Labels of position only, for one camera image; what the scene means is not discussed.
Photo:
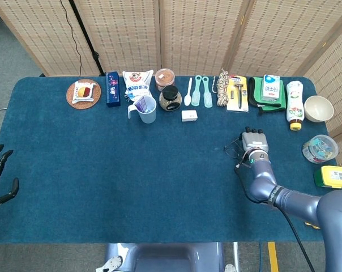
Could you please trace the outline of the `white printed snack bag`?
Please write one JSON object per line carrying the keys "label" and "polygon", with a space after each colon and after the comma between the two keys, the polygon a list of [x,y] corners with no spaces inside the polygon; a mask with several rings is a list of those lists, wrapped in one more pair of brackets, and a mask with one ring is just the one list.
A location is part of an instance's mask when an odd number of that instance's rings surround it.
{"label": "white printed snack bag", "polygon": [[141,96],[150,95],[150,84],[153,76],[153,70],[145,72],[123,71],[123,80],[126,85],[125,98],[128,101],[135,102]]}

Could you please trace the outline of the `round woven rattan coaster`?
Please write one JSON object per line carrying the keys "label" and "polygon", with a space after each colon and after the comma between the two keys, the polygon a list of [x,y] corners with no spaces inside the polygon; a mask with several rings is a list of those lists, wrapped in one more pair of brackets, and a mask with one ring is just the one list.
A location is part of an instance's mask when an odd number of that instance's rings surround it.
{"label": "round woven rattan coaster", "polygon": [[101,87],[100,85],[94,81],[94,80],[91,80],[91,79],[79,79],[77,81],[80,81],[80,82],[91,82],[91,83],[95,83],[95,87],[93,89],[93,98],[94,98],[94,101],[93,102],[79,102],[79,103],[76,103],[76,104],[72,104],[72,97],[73,97],[73,91],[74,91],[74,85],[75,85],[75,82],[71,84],[71,86],[67,89],[67,92],[66,92],[66,101],[68,102],[68,104],[75,108],[75,109],[88,109],[88,108],[91,108],[92,106],[94,106],[100,99],[101,97]]}

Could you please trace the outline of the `light blue mug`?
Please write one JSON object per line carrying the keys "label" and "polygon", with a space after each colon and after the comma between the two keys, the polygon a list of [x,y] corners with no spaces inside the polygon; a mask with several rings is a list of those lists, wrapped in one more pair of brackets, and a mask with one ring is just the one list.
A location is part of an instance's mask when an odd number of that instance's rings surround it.
{"label": "light blue mug", "polygon": [[137,110],[136,106],[133,104],[129,105],[127,108],[127,113],[128,113],[128,119],[131,118],[131,112],[132,111],[137,111],[139,114],[140,119],[145,123],[145,124],[151,124],[156,120],[156,108],[157,108],[157,103],[156,100],[151,96],[151,95],[145,95],[147,97],[147,106],[148,106],[148,112],[147,113],[142,113]]}

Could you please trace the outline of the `black-rimmed eyeglasses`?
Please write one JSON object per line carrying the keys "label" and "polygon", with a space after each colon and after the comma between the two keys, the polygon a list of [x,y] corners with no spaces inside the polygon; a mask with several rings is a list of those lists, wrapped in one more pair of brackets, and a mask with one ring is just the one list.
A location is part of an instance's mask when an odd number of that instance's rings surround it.
{"label": "black-rimmed eyeglasses", "polygon": [[224,146],[224,152],[232,159],[240,159],[244,154],[241,140],[239,138],[232,140],[229,144]]}

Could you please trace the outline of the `razor on yellow card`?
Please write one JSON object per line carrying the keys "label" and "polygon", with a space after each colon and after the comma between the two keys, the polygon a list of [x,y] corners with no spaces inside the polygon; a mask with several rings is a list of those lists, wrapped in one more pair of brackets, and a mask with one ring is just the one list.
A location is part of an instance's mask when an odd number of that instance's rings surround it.
{"label": "razor on yellow card", "polygon": [[228,103],[226,109],[235,112],[248,112],[249,101],[247,91],[247,78],[244,76],[228,76],[227,86]]}

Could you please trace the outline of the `white sauce bottle yellow cap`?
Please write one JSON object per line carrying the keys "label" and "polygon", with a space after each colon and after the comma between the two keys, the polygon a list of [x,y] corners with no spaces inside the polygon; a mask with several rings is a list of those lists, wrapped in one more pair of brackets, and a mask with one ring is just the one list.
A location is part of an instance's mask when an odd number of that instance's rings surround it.
{"label": "white sauce bottle yellow cap", "polygon": [[305,117],[302,95],[303,84],[300,81],[295,80],[287,84],[286,118],[291,131],[302,129],[302,122]]}

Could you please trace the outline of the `mint green brush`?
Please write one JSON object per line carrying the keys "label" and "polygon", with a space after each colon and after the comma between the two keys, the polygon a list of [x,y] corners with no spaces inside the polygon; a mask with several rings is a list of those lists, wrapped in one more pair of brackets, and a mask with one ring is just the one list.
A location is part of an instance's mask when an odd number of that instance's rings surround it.
{"label": "mint green brush", "polygon": [[203,94],[204,106],[206,108],[212,108],[213,102],[212,102],[212,94],[209,89],[209,77],[203,76],[202,82],[204,85],[204,94]]}
{"label": "mint green brush", "polygon": [[195,76],[195,88],[192,93],[191,97],[191,105],[194,107],[197,107],[200,102],[200,84],[202,81],[202,76],[201,75],[196,75]]}

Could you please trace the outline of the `beige bowl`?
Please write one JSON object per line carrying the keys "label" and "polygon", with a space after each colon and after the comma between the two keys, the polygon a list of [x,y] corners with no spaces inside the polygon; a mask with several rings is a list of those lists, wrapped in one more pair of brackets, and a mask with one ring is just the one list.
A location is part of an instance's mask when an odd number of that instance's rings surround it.
{"label": "beige bowl", "polygon": [[304,103],[305,117],[311,122],[326,122],[334,115],[332,103],[322,96],[310,96]]}

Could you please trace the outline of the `blue felt table cover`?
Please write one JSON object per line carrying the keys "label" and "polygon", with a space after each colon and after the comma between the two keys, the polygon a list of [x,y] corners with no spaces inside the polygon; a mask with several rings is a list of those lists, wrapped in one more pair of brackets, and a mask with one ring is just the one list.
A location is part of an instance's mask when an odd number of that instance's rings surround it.
{"label": "blue felt table cover", "polygon": [[127,102],[102,97],[77,110],[66,101],[72,77],[27,77],[11,95],[0,144],[13,150],[0,196],[14,178],[17,196],[0,206],[0,243],[139,243],[293,240],[281,212],[248,201],[224,146],[245,127],[262,129],[277,182],[321,196],[319,165],[302,145],[326,134],[304,121],[291,131],[283,112],[259,115],[196,108],[198,119],[158,109],[143,123]]}

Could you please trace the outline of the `small white box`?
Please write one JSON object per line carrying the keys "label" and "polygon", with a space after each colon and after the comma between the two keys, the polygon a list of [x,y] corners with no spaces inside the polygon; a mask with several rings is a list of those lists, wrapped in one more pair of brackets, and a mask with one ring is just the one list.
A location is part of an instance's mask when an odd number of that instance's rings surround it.
{"label": "small white box", "polygon": [[198,119],[198,114],[196,110],[182,110],[181,120],[182,122],[193,122]]}

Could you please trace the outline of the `white blue milk carton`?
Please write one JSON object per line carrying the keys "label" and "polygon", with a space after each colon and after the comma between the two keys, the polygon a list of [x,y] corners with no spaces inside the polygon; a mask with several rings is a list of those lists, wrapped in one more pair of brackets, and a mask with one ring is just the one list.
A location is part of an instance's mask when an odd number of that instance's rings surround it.
{"label": "white blue milk carton", "polygon": [[265,74],[262,80],[261,99],[263,101],[276,101],[280,97],[280,77]]}

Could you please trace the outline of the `white plastic spoon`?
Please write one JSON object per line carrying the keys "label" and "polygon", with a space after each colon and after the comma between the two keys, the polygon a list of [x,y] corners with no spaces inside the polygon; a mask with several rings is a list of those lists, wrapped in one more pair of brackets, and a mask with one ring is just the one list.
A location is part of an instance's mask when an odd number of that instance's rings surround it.
{"label": "white plastic spoon", "polygon": [[190,95],[190,92],[191,92],[192,82],[193,82],[193,78],[190,77],[190,78],[189,78],[188,88],[187,88],[187,94],[186,94],[185,97],[184,97],[184,105],[185,105],[186,107],[188,107],[188,106],[191,104],[191,95]]}

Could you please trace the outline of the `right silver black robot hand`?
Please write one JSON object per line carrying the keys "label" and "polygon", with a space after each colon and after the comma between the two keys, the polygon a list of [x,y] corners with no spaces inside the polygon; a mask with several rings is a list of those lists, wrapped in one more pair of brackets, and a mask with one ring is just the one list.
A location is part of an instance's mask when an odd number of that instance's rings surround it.
{"label": "right silver black robot hand", "polygon": [[245,153],[254,150],[261,150],[264,153],[268,153],[269,151],[266,135],[261,129],[257,130],[245,127],[245,131],[239,134],[237,141],[241,144],[242,150]]}

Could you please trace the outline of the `purple toothpaste tube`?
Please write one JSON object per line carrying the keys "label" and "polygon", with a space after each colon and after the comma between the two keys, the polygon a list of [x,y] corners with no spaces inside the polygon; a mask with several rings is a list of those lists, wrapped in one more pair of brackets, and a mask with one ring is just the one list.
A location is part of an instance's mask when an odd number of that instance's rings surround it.
{"label": "purple toothpaste tube", "polygon": [[137,110],[142,112],[142,113],[147,113],[148,112],[148,106],[147,106],[147,97],[142,96],[138,101],[134,103],[136,106]]}

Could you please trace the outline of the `green box with yellow lid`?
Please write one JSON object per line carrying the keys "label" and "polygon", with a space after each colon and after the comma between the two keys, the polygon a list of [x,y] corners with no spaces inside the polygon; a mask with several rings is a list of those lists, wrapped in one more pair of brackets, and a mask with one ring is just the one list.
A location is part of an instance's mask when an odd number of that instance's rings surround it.
{"label": "green box with yellow lid", "polygon": [[314,173],[316,186],[342,189],[342,167],[324,165]]}

